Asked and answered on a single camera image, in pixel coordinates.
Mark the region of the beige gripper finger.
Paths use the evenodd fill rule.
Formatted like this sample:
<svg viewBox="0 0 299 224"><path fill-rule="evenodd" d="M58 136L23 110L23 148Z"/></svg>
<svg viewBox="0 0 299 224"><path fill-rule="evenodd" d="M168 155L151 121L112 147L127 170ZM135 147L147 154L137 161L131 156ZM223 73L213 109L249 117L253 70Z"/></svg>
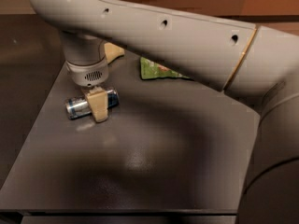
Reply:
<svg viewBox="0 0 299 224"><path fill-rule="evenodd" d="M84 97L92 111L96 122L103 122L108 118L108 98L107 92L101 87L92 89L82 89Z"/></svg>

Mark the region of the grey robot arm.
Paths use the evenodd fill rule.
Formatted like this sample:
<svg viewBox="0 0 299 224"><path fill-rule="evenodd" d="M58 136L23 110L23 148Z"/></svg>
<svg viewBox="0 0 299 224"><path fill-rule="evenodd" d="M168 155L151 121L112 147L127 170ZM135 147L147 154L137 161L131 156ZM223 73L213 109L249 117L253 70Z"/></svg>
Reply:
<svg viewBox="0 0 299 224"><path fill-rule="evenodd" d="M299 37L120 0L30 0L56 27L76 84L107 80L104 42L146 57L260 116L235 224L299 224Z"/></svg>

